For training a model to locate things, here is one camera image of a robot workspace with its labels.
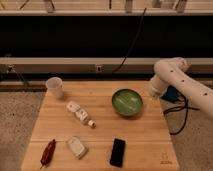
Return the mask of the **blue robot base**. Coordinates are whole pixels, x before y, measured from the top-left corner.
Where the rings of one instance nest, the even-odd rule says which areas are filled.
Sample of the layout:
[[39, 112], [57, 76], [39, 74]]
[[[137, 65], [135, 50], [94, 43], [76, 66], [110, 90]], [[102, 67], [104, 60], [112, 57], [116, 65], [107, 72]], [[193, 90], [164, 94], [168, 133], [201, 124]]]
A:
[[175, 103], [178, 101], [178, 97], [179, 97], [178, 91], [174, 87], [169, 86], [167, 88], [166, 93], [162, 96], [162, 99], [171, 103]]

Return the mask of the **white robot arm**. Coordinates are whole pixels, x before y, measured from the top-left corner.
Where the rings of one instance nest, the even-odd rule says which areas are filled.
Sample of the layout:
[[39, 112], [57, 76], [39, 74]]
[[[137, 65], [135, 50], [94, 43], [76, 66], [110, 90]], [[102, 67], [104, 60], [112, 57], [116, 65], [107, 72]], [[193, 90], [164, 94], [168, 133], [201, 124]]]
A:
[[154, 64], [149, 81], [152, 97], [162, 97], [173, 86], [213, 120], [213, 90], [185, 74], [189, 65], [184, 58], [161, 59]]

